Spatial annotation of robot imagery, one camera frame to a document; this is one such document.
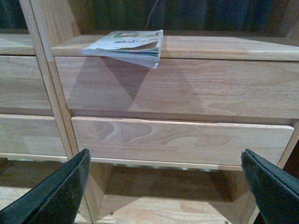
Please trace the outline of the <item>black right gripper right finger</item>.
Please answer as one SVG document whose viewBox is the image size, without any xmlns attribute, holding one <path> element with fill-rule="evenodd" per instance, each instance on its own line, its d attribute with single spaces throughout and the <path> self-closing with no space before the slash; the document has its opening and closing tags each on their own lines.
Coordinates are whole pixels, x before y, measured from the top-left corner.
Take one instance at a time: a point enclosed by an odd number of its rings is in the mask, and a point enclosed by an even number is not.
<svg viewBox="0 0 299 224">
<path fill-rule="evenodd" d="M 297 224 L 299 180 L 250 149 L 242 153 L 241 160 L 264 221 L 267 224 Z"/>
</svg>

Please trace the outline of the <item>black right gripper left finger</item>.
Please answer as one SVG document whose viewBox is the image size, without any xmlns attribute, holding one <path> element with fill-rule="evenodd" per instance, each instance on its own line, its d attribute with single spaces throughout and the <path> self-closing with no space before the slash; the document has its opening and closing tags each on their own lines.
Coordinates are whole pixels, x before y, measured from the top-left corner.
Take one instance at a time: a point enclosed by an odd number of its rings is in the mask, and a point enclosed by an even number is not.
<svg viewBox="0 0 299 224">
<path fill-rule="evenodd" d="M 72 224 L 89 176 L 91 156 L 84 149 L 28 193 L 0 211 L 2 224 Z"/>
</svg>

